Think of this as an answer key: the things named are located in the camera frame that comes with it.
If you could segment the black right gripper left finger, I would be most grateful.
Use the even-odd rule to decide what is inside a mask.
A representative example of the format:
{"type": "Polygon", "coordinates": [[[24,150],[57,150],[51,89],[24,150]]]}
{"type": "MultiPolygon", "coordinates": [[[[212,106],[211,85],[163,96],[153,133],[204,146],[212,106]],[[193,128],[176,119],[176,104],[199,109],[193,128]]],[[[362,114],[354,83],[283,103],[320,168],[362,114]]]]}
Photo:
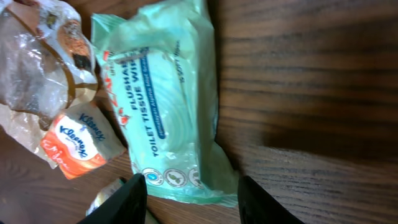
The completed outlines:
{"type": "Polygon", "coordinates": [[[135,174],[78,224],[145,224],[146,210],[146,180],[135,174]]]}

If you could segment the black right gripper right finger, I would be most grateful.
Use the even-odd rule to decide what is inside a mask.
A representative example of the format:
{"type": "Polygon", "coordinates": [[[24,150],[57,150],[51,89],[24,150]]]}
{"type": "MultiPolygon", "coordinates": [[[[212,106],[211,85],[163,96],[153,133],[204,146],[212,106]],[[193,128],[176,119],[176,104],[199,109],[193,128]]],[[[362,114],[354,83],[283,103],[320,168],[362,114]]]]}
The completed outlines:
{"type": "Polygon", "coordinates": [[[303,224],[248,175],[239,178],[238,205],[241,224],[303,224]]]}

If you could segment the green Kleenex tissue pack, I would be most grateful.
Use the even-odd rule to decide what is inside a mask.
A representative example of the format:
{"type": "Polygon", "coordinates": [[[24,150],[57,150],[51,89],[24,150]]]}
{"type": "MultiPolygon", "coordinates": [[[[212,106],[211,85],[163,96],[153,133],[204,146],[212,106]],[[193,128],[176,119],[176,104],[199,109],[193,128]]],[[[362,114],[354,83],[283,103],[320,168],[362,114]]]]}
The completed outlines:
{"type": "MultiPolygon", "coordinates": [[[[100,207],[107,199],[112,196],[119,188],[121,188],[126,183],[123,178],[118,178],[103,189],[101,189],[96,198],[92,201],[89,209],[86,211],[85,215],[88,216],[94,212],[98,207],[100,207]]],[[[146,210],[145,224],[159,224],[157,219],[151,214],[151,212],[146,210]]]]}

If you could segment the orange Kleenex tissue pack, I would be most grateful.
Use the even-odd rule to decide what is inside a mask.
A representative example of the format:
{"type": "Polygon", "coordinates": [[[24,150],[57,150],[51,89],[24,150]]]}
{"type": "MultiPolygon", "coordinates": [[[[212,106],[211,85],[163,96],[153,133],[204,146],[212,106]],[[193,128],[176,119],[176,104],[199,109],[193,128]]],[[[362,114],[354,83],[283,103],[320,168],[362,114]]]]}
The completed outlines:
{"type": "Polygon", "coordinates": [[[69,180],[105,165],[126,150],[109,121],[92,103],[61,110],[40,146],[69,180]]]}

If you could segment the teal wet wipes pack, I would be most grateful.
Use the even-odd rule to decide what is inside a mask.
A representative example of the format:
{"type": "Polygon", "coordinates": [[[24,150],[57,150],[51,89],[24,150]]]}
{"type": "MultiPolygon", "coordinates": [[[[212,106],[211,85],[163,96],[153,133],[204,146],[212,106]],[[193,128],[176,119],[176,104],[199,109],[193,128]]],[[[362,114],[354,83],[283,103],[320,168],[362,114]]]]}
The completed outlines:
{"type": "Polygon", "coordinates": [[[238,173],[215,141],[214,37],[204,0],[157,2],[131,19],[91,17],[103,84],[148,193],[234,207],[238,173]]]}

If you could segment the dried mushroom pouch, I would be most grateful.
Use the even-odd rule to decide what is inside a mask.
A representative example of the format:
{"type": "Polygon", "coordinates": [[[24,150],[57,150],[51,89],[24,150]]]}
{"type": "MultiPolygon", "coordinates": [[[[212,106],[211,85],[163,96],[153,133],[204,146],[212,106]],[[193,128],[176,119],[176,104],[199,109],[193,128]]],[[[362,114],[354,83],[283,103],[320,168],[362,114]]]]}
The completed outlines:
{"type": "Polygon", "coordinates": [[[31,153],[63,109],[94,98],[95,57],[79,13],[58,0],[1,1],[1,127],[31,153]]]}

